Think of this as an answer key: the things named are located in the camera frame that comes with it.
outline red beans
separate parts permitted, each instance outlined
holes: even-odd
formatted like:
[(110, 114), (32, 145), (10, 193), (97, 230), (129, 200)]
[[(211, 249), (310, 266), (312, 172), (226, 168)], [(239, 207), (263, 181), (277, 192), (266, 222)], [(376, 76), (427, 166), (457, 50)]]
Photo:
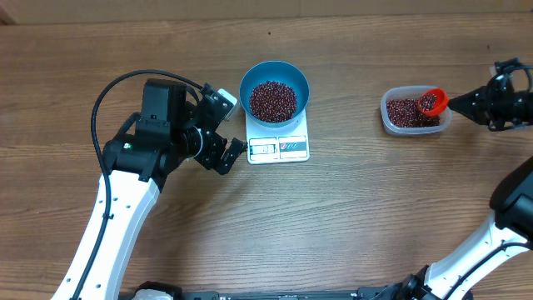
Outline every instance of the red beans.
[(253, 88), (250, 96), (252, 115), (264, 122), (290, 120), (296, 112), (296, 94), (281, 82), (267, 81)]
[(424, 112), (430, 111), (435, 108), (436, 96), (434, 94), (427, 94), (420, 99), (420, 107)]
[[(400, 128), (422, 128), (439, 126), (441, 118), (428, 117), (418, 109), (416, 105), (418, 99), (390, 100), (386, 103), (386, 111), (389, 114), (391, 122)], [(431, 102), (435, 106), (435, 100), (422, 99), (421, 106), (423, 109), (429, 108)]]

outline plastic container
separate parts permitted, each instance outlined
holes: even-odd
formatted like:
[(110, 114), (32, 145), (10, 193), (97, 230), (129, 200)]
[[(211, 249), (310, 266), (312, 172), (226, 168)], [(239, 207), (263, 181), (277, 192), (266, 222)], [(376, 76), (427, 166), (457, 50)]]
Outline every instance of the plastic container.
[[(273, 123), (261, 121), (253, 116), (250, 110), (250, 96), (252, 95), (253, 88), (267, 81), (285, 83), (294, 90), (296, 94), (296, 112), (290, 120)], [(309, 103), (309, 94), (310, 89), (306, 76), (297, 67), (282, 61), (261, 62), (251, 68), (244, 75), (241, 81), (241, 87), (239, 88), (239, 98), (241, 99), (241, 105), (244, 111), (252, 120), (269, 128), (284, 127), (296, 121)]]
[(381, 118), (383, 119), (383, 127), (385, 131), (391, 135), (398, 137), (416, 136), (428, 133), (438, 133), (450, 126), (451, 110), (447, 107), (439, 116), (441, 117), (441, 125), (432, 127), (398, 127), (392, 124), (389, 119), (389, 113), (386, 111), (386, 103), (394, 99), (416, 99), (421, 97), (425, 92), (436, 88), (434, 86), (409, 86), (409, 87), (394, 87), (383, 95), (381, 99)]

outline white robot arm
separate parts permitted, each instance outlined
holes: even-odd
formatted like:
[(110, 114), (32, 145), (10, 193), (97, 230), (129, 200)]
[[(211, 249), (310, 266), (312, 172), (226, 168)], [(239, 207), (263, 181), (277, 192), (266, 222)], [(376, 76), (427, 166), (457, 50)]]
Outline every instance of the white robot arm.
[[(141, 182), (138, 174), (113, 171), (109, 179), (112, 190), (110, 218), (91, 272), (79, 294), (81, 299), (118, 298), (122, 278), (139, 231), (159, 197), (156, 183), (151, 179)], [(101, 177), (97, 201), (87, 229), (67, 275), (52, 297), (53, 300), (68, 300), (74, 294), (100, 230), (106, 201), (105, 188)]]
[[(499, 229), (491, 212), (485, 222), (470, 235), (452, 254), (427, 269), (424, 284), (440, 299), (444, 299), (454, 285), (461, 280), (473, 267), (508, 243), (526, 244), (527, 239), (509, 228)], [(478, 267), (449, 297), (450, 300), (461, 300), (470, 289), (486, 275), (498, 268), (502, 263), (514, 256), (528, 251), (526, 247), (508, 247), (505, 251), (488, 259)]]

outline digital kitchen scale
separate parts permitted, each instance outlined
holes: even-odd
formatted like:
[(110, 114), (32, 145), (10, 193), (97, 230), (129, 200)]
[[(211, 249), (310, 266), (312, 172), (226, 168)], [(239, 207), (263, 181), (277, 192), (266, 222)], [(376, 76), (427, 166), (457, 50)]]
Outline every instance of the digital kitchen scale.
[(306, 111), (284, 127), (265, 127), (247, 115), (248, 162), (295, 163), (309, 160)]
[[(252, 91), (269, 81), (283, 83), (296, 94), (296, 111), (291, 119), (273, 123), (252, 115)], [(261, 62), (246, 73), (241, 82), (239, 97), (247, 118), (249, 163), (295, 163), (309, 160), (306, 106), (310, 93), (305, 75), (288, 62)]]

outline blue bowl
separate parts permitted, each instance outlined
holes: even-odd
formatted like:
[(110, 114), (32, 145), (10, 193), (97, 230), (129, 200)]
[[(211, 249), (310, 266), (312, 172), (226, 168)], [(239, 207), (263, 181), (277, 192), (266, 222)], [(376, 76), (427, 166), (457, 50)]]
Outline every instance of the blue bowl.
[[(294, 90), (296, 94), (296, 112), (292, 115), (290, 120), (284, 122), (264, 122), (252, 115), (250, 111), (250, 96), (252, 90), (256, 86), (266, 83), (267, 81), (275, 81), (285, 83), (288, 87)], [(295, 121), (298, 116), (306, 109), (309, 103), (309, 83), (303, 73), (288, 62), (269, 61), (261, 62), (244, 75), (239, 89), (239, 98), (241, 105), (248, 116), (257, 123), (269, 127), (280, 128)]]

